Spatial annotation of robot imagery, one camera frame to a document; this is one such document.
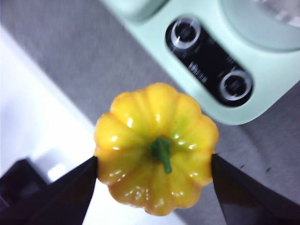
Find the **black object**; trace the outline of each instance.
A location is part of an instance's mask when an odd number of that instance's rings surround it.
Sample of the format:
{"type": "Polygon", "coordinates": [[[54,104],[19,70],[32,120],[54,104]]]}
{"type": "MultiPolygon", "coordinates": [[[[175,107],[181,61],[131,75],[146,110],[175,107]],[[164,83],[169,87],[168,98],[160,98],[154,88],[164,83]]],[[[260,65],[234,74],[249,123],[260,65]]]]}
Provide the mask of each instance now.
{"type": "Polygon", "coordinates": [[[2,210],[0,224],[81,225],[96,177],[97,158],[91,157],[54,183],[2,210]]]}
{"type": "Polygon", "coordinates": [[[300,206],[266,188],[219,155],[212,157],[215,191],[228,225],[299,225],[300,206]]]}
{"type": "Polygon", "coordinates": [[[46,186],[47,180],[41,177],[28,159],[15,162],[0,179],[0,211],[46,186]]]}
{"type": "Polygon", "coordinates": [[[252,93],[250,74],[227,54],[196,18],[180,17],[166,30],[169,49],[213,97],[226,106],[246,103],[252,93]]]}

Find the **gray floor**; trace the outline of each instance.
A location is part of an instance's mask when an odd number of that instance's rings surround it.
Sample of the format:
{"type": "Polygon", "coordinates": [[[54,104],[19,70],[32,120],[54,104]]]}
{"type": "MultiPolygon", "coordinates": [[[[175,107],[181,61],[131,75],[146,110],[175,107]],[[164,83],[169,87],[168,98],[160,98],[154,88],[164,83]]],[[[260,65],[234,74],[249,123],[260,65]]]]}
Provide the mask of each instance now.
{"type": "MultiPolygon", "coordinates": [[[[122,91],[176,85],[97,0],[1,0],[1,25],[93,123],[122,91]]],[[[217,124],[220,156],[297,203],[299,96],[300,83],[248,124],[217,124]]],[[[212,185],[176,213],[188,224],[225,224],[212,185]]]]}

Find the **mini bell pepper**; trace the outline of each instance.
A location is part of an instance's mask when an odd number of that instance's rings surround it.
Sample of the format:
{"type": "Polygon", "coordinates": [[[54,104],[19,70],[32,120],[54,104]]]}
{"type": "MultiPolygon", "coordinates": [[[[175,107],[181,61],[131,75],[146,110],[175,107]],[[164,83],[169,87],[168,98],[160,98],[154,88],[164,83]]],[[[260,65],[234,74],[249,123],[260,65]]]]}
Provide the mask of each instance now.
{"type": "Polygon", "coordinates": [[[193,206],[212,181],[218,129],[193,98],[168,84],[118,95],[94,140],[98,179],[116,201],[152,215],[193,206]]]}

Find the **pumpkin-shaped pepper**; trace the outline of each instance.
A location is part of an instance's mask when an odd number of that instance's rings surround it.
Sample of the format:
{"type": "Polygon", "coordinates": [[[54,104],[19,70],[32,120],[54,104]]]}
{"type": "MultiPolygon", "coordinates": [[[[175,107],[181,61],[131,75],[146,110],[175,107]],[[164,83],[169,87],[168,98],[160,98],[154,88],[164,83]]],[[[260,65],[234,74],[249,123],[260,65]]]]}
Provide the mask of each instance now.
{"type": "Polygon", "coordinates": [[[194,205],[212,181],[214,122],[164,83],[118,95],[94,134],[98,178],[120,203],[167,215],[194,205]]]}

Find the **pepper stem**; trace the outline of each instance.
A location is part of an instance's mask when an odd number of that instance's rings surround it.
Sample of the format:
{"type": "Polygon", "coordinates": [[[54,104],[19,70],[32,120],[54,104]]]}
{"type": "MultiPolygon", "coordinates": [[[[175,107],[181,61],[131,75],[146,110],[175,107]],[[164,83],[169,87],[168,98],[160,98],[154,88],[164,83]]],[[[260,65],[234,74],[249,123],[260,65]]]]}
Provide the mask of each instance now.
{"type": "Polygon", "coordinates": [[[152,142],[150,148],[151,156],[163,163],[165,173],[171,173],[172,168],[169,159],[169,155],[171,154],[170,142],[162,136],[158,136],[155,141],[152,142]]]}

